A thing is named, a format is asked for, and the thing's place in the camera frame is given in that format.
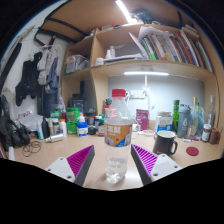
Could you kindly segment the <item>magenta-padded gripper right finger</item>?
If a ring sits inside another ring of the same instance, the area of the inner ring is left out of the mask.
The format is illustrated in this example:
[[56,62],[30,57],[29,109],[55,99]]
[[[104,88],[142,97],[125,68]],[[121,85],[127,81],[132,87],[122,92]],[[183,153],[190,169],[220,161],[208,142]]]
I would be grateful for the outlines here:
[[166,154],[156,155],[134,144],[131,145],[131,155],[143,185],[150,184],[182,169]]

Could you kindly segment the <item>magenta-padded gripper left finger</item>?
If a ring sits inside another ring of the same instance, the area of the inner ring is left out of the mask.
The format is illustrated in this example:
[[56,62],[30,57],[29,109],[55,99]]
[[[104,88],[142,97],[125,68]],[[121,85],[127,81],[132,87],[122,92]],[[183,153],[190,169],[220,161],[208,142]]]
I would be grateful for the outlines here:
[[90,145],[68,158],[59,157],[46,170],[78,186],[82,186],[94,156],[94,146]]

